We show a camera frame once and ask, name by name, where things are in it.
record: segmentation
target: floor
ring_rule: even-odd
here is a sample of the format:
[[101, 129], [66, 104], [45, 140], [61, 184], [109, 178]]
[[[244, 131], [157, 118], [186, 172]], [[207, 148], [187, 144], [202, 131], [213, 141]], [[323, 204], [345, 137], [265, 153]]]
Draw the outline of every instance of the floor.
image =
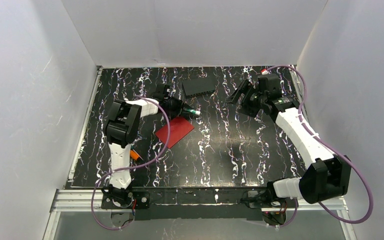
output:
[[[270, 117], [251, 118], [224, 103], [242, 79], [257, 80], [267, 66], [167, 67], [104, 69], [93, 101], [74, 178], [66, 188], [91, 188], [110, 169], [110, 150], [103, 135], [114, 99], [146, 96], [157, 83], [171, 84], [173, 95], [202, 112], [189, 120], [194, 130], [147, 168], [132, 171], [133, 187], [265, 187], [279, 178], [302, 176], [305, 165], [286, 134]], [[277, 71], [285, 95], [296, 97], [287, 69]], [[182, 82], [211, 77], [212, 95], [185, 99]], [[143, 118], [133, 148], [145, 161], [154, 158], [163, 143], [153, 134], [165, 124], [161, 114]]]

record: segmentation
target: wire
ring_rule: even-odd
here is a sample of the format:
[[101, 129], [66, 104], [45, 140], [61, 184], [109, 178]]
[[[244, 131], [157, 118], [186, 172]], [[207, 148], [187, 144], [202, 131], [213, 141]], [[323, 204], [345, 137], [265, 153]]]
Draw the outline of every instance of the wire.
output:
[[288, 203], [285, 201], [285, 209], [282, 211], [282, 214], [286, 212], [286, 209], [288, 209]]
[[[301, 73], [299, 71], [297, 71], [294, 67], [291, 67], [291, 66], [288, 66], [288, 65], [279, 65], [279, 66], [272, 66], [270, 67], [269, 69], [267, 69], [267, 71], [271, 71], [271, 70], [274, 70], [274, 69], [277, 69], [277, 68], [288, 68], [292, 71], [294, 71], [298, 76], [299, 78], [301, 79], [302, 81], [302, 85], [304, 87], [304, 93], [303, 93], [303, 98], [302, 98], [302, 102], [299, 104], [299, 107], [298, 107], [298, 119], [299, 121], [301, 122], [301, 125], [304, 127], [304, 129], [310, 134], [310, 135], [314, 135], [314, 133], [309, 129], [309, 127], [307, 126], [307, 124], [305, 124], [303, 122], [303, 115], [302, 115], [302, 109], [303, 109], [303, 105], [304, 105], [304, 102], [307, 100], [307, 83], [306, 81], [304, 80], [304, 77], [301, 75]], [[333, 148], [332, 146], [330, 146], [329, 144], [327, 144], [326, 142], [324, 142], [322, 139], [320, 139], [319, 137], [317, 137], [316, 135], [313, 136], [313, 138], [319, 142], [320, 144], [324, 145], [326, 148], [330, 149], [332, 152], [334, 152], [337, 156], [339, 156], [341, 159], [343, 159], [354, 171], [355, 173], [358, 175], [358, 177], [361, 179], [366, 191], [367, 191], [367, 195], [368, 195], [368, 209], [367, 209], [367, 212], [366, 214], [358, 219], [358, 220], [348, 220], [348, 219], [345, 219], [345, 218], [342, 218], [338, 215], [336, 215], [333, 211], [329, 210], [329, 208], [327, 208], [323, 203], [319, 202], [318, 204], [320, 204], [320, 206], [322, 208], [324, 208], [324, 210], [326, 210], [330, 215], [332, 215], [334, 218], [342, 221], [342, 222], [345, 222], [345, 223], [348, 223], [348, 224], [361, 224], [363, 222], [365, 222], [367, 219], [369, 219], [370, 215], [372, 215], [372, 212], [373, 212], [373, 193], [372, 193], [372, 190], [369, 186], [369, 183], [367, 182], [366, 178], [363, 176], [363, 174], [357, 169], [357, 167], [350, 161], [348, 160], [348, 158], [346, 158], [342, 153], [340, 153], [338, 150], [336, 150], [335, 148]]]
[[127, 206], [120, 206], [120, 208], [122, 208], [122, 209], [126, 209], [126, 208], [130, 207], [130, 206], [132, 205], [133, 202], [134, 202], [134, 200], [132, 199], [132, 200], [130, 201], [130, 204], [129, 204], [129, 205], [127, 205]]
[[282, 223], [280, 223], [273, 215], [271, 215], [272, 216], [272, 218], [270, 218], [269, 216], [266, 216], [266, 215], [262, 215], [263, 217], [266, 217], [268, 220], [271, 220], [271, 221], [273, 221], [273, 222], [275, 222], [275, 223], [277, 223], [277, 224], [279, 224], [279, 226], [282, 224]]
[[292, 217], [290, 217], [290, 219], [287, 222], [285, 222], [284, 224], [282, 224], [282, 225], [279, 224], [279, 228], [283, 228], [283, 227], [288, 226], [295, 219], [295, 216], [297, 215], [297, 212], [298, 212], [298, 200], [296, 198], [294, 198], [294, 200], [295, 200], [295, 210], [293, 211]]
[[280, 210], [278, 212], [276, 212], [276, 214], [281, 214], [282, 213], [282, 209], [284, 209], [284, 204], [283, 203], [280, 205]]
[[162, 150], [161, 150], [161, 151], [158, 153], [158, 155], [157, 155], [154, 159], [152, 159], [151, 161], [148, 161], [148, 162], [145, 162], [145, 163], [143, 163], [143, 164], [136, 165], [136, 166], [128, 166], [128, 167], [120, 167], [120, 168], [117, 168], [117, 169], [115, 169], [115, 170], [112, 170], [112, 171], [107, 172], [107, 173], [104, 174], [98, 181], [96, 181], [96, 183], [95, 183], [95, 187], [93, 188], [93, 192], [92, 192], [92, 199], [91, 199], [91, 201], [90, 201], [90, 210], [91, 210], [91, 212], [92, 212], [92, 216], [93, 216], [93, 218], [95, 219], [96, 223], [98, 223], [99, 226], [101, 226], [101, 227], [103, 227], [104, 229], [107, 229], [107, 230], [114, 230], [114, 231], [116, 231], [116, 230], [124, 229], [124, 228], [126, 228], [127, 226], [129, 226], [130, 223], [133, 222], [133, 221], [129, 222], [129, 223], [128, 223], [127, 225], [125, 225], [125, 226], [120, 226], [120, 227], [108, 227], [108, 226], [105, 226], [104, 224], [102, 224], [102, 222], [100, 222], [100, 221], [98, 220], [98, 218], [97, 218], [97, 216], [96, 216], [96, 214], [95, 214], [95, 211], [94, 211], [94, 198], [95, 198], [95, 193], [96, 193], [97, 188], [98, 188], [98, 186], [100, 185], [100, 183], [101, 183], [104, 179], [106, 179], [108, 176], [111, 176], [111, 174], [113, 174], [114, 172], [118, 172], [118, 171], [122, 171], [122, 170], [138, 169], [138, 168], [142, 168], [142, 167], [145, 167], [145, 166], [148, 166], [148, 165], [152, 164], [152, 163], [155, 162], [158, 158], [161, 157], [161, 155], [166, 151], [167, 146], [169, 145], [169, 140], [170, 140], [170, 119], [169, 119], [169, 117], [167, 116], [167, 113], [164, 111], [164, 109], [163, 109], [160, 105], [158, 105], [158, 103], [155, 103], [155, 102], [153, 102], [153, 101], [151, 101], [151, 100], [148, 100], [148, 99], [146, 99], [145, 97], [142, 97], [142, 96], [138, 96], [138, 95], [137, 95], [136, 97], [138, 97], [138, 98], [140, 98], [140, 99], [143, 99], [143, 100], [147, 101], [148, 103], [152, 103], [152, 104], [156, 105], [156, 106], [159, 108], [159, 110], [161, 110], [161, 112], [162, 112], [162, 114], [164, 115], [164, 118], [165, 118], [165, 120], [166, 120], [166, 122], [167, 122], [167, 139], [165, 140], [165, 144], [164, 144], [164, 147], [162, 148]]
[[136, 207], [136, 199], [134, 200], [133, 207], [131, 208], [131, 214], [133, 214], [133, 217], [135, 216], [135, 207]]
[[130, 224], [131, 222], [133, 222], [133, 219], [127, 219], [127, 220], [123, 223], [123, 225], [121, 225], [121, 226], [123, 227], [127, 222]]

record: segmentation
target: orange object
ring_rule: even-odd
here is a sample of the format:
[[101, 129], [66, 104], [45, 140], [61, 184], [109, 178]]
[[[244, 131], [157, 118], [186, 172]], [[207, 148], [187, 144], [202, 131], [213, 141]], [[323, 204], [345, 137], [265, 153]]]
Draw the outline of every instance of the orange object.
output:
[[135, 160], [135, 161], [137, 161], [137, 160], [142, 160], [142, 157], [141, 156], [139, 156], [139, 154], [135, 151], [135, 150], [130, 150], [130, 157], [133, 159], [133, 160]]

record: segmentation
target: marker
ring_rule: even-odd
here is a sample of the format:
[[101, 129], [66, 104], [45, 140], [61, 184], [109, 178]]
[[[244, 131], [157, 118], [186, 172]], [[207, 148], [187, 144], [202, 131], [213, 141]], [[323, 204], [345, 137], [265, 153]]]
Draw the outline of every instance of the marker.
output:
[[195, 114], [196, 116], [199, 116], [201, 115], [201, 112], [198, 111], [198, 110], [194, 110], [194, 109], [185, 109], [185, 111], [191, 113], [191, 114]]
[[142, 157], [139, 156], [139, 154], [138, 154], [135, 150], [133, 150], [133, 149], [130, 150], [130, 157], [131, 157], [133, 160], [135, 160], [135, 161], [137, 161], [137, 160], [139, 160], [139, 161], [143, 161]]

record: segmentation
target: red wire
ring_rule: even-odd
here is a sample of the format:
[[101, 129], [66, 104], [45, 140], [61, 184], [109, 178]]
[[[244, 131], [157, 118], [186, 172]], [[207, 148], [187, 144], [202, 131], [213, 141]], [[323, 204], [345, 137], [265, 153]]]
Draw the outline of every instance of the red wire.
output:
[[284, 204], [282, 203], [282, 205], [280, 205], [280, 209], [279, 209], [279, 211], [278, 212], [276, 212], [276, 214], [280, 214], [280, 213], [282, 213], [282, 209], [284, 208]]
[[288, 208], [288, 203], [285, 201], [285, 210], [283, 210], [283, 214], [286, 212], [286, 209]]
[[131, 210], [135, 210], [135, 207], [136, 207], [136, 199], [134, 200], [133, 207], [131, 208]]

